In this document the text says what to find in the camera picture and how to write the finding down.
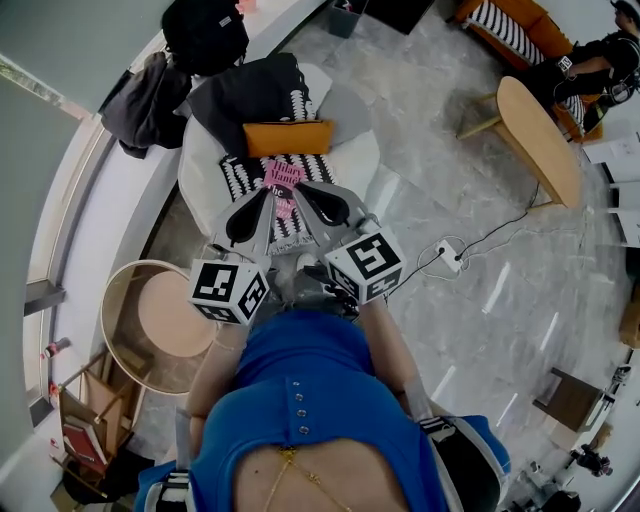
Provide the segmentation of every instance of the brown leather couch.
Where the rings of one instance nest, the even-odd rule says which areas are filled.
[[[484,0],[465,0],[455,13],[455,20],[464,23],[473,11],[483,3]],[[560,28],[554,23],[549,13],[536,4],[533,0],[491,0],[491,2],[499,7],[505,14],[518,23],[533,44],[535,44],[546,58],[561,57],[571,53],[573,44],[562,33]],[[529,63],[516,55],[509,48],[505,47],[495,37],[492,37],[485,30],[469,25],[469,30],[475,32],[478,36],[489,43],[509,64],[517,70],[525,70],[529,67]],[[591,101],[597,97],[582,96],[582,102],[585,109]],[[595,140],[602,138],[602,123],[585,136],[581,136],[572,117],[564,110],[554,107],[554,113],[559,121],[569,130],[569,135],[576,142],[586,140]]]

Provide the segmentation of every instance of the white marker cube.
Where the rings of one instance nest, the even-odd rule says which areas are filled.
[[[189,302],[209,320],[249,325],[268,291],[255,263],[193,260]]]
[[[325,258],[329,277],[360,304],[391,293],[402,282],[407,266],[389,228],[363,235]]]

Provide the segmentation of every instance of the black backpack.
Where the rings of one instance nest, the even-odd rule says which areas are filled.
[[[175,0],[162,15],[167,50],[177,69],[212,76],[247,53],[249,36],[237,0]]]

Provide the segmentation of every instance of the blue shirt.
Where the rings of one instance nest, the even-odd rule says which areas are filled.
[[[509,457],[486,418],[465,419],[503,467]],[[339,438],[374,446],[393,469],[411,510],[446,512],[427,437],[373,376],[362,331],[336,316],[293,311],[252,332],[233,391],[209,415],[190,470],[197,509],[233,510],[238,462],[264,445],[303,446]],[[140,474],[136,510],[175,463]]]

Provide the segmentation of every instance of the gray bin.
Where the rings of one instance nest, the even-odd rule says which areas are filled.
[[[334,36],[348,39],[358,24],[358,20],[367,7],[369,0],[350,0],[353,11],[347,11],[338,5],[344,4],[343,0],[334,0],[329,13],[329,32]]]

